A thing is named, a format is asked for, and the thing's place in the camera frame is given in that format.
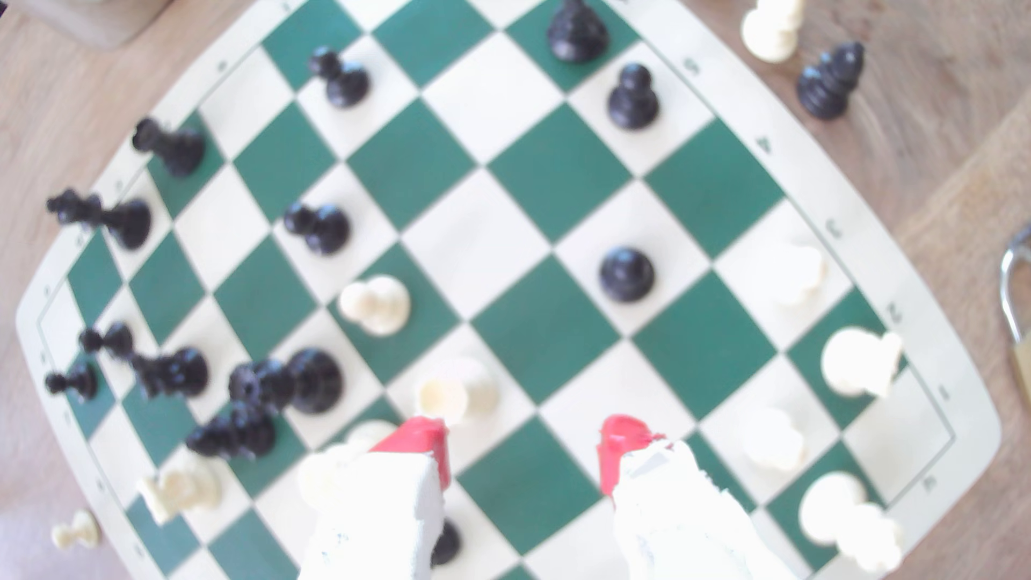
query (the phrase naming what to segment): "chessboard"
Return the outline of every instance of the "chessboard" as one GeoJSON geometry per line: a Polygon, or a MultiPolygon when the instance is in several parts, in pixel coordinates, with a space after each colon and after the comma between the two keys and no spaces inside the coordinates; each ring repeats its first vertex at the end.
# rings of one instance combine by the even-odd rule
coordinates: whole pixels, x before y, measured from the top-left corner
{"type": "Polygon", "coordinates": [[[136,578],[294,578],[317,514],[297,466],[368,419],[413,413],[435,362],[486,366],[501,399],[450,436],[447,517],[463,539],[435,579],[625,579],[599,491],[603,419],[625,413],[685,440],[799,578],[868,578],[798,522],[802,493],[846,471],[904,532],[908,552],[987,468],[1000,428],[986,388],[916,270],[862,197],[745,64],[676,0],[595,0],[607,50],[555,59],[557,0],[258,0],[156,106],[207,148],[173,178],[127,138],[93,185],[104,206],[148,204],[141,247],[66,227],[18,312],[46,415],[103,535],[136,578]],[[307,60],[361,63],[371,89],[338,109],[307,60]],[[653,75],[661,111],[641,131],[606,113],[620,70],[653,75]],[[312,253],[281,215],[333,203],[352,224],[312,253]],[[771,247],[829,263],[804,305],[768,292],[771,247]],[[644,251],[655,285],[610,301],[605,252],[644,251]],[[411,297],[398,334],[374,338],[335,299],[389,274],[411,297]],[[145,400],[131,370],[79,350],[88,327],[127,325],[138,351],[191,346],[210,381],[197,398],[145,400]],[[890,397],[844,399],[821,351],[837,330],[899,335],[890,397]],[[317,347],[345,389],[320,415],[287,409],[257,460],[211,460],[223,499],[158,526],[141,478],[176,465],[184,439],[229,404],[239,364],[317,347]],[[99,390],[43,386],[76,363],[99,390]],[[776,405],[804,434],[792,473],[750,464],[737,432],[776,405]]]}

